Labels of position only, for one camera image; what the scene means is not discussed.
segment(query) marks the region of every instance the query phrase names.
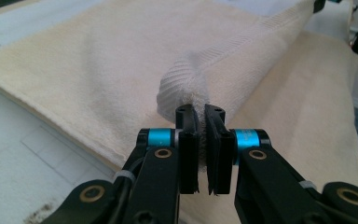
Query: cream towel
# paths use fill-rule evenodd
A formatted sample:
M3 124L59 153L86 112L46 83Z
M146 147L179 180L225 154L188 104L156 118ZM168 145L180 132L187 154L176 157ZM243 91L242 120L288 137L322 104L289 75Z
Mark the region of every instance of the cream towel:
M174 121L180 105L192 104L202 115L203 106L212 104L224 108L230 121L295 41L312 11L313 1L300 1L230 39L179 58L161 80L158 112Z
M0 49L0 91L118 168L135 146L136 134L141 128L172 127L171 123L157 113L156 95L162 75L169 71L178 55L189 51L197 55L203 52L200 49L221 46L224 40L230 40L256 24L263 24L263 21L264 18L213 2L106 1L62 25ZM297 33L298 31L290 33L289 39L277 37L282 41L289 40L282 44L287 48ZM308 54L313 49L319 50ZM284 49L280 47L273 52L281 54ZM332 52L329 57L321 56L327 52ZM233 58L247 55L245 49L230 53ZM248 119L236 117L231 123L241 128L265 128L271 135L274 146L291 159L290 162L297 169L301 168L300 172L305 177L312 177L312 181L318 186L334 179L358 185L358 143L352 125L351 97L348 95L357 58L348 47L336 40L304 34L288 54L285 56L286 60L277 65L286 69L281 71L274 68L265 78L273 80L272 83L267 82L267 86L261 83L249 98L249 103L244 105L243 110L246 111L237 113L238 116L245 113L244 116ZM255 64L272 66L275 63L273 61L280 58L279 55L268 54L265 57L263 62L271 64L260 64L259 61ZM220 62L223 67L218 66L219 62L212 64L216 69L215 73L205 70L208 74L214 74L211 77L219 79L215 83L207 83L212 103L217 102L214 100L219 95L217 91L227 91L211 89L212 85L218 85L223 79L218 75L229 77L231 72L240 74L239 63L247 64L235 60L232 67L236 69L231 71L228 69L231 67L227 64L228 60L229 57L222 58ZM313 63L301 65L308 61ZM320 74L317 76L318 81L313 79L314 72ZM303 83L298 85L299 88L297 78ZM252 79L249 88L253 89L260 79L261 77ZM330 85L345 94L331 91ZM313 92L319 91L320 94L307 98L303 94L309 92L304 91L304 87L315 90ZM236 105L219 106L229 108L228 113L233 117L235 110L241 106L241 101L245 100L242 94L249 93L246 90L232 95L238 100ZM324 109L331 102L325 95L335 96L330 99L335 103L329 105L330 109ZM272 102L263 97L270 97ZM310 99L316 103L324 101L323 107L314 108L317 104L310 102ZM290 107L296 109L287 112ZM335 137L319 138L317 133L323 131L320 130L321 123L330 127L330 131L336 131ZM303 160L307 155L312 157L312 161ZM332 169L321 172L318 167L326 166L325 158L331 158L328 165ZM200 177L200 189L201 194L182 197L181 214L186 221L238 222L233 208L233 194L207 196L207 183L203 175Z

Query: white cable tie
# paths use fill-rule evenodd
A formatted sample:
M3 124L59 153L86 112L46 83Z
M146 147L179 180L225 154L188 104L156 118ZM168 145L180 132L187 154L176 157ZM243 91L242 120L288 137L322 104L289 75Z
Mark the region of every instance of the white cable tie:
M113 183L115 183L116 179L117 179L119 176L127 177L128 179L131 180L132 184L135 183L136 177L135 177L135 175L134 175L131 171L128 171L128 170L120 170L120 171L116 172L115 175L113 176Z
M316 186L309 180L303 180L298 182L298 184L300 184L300 186L303 189L315 189L316 190Z

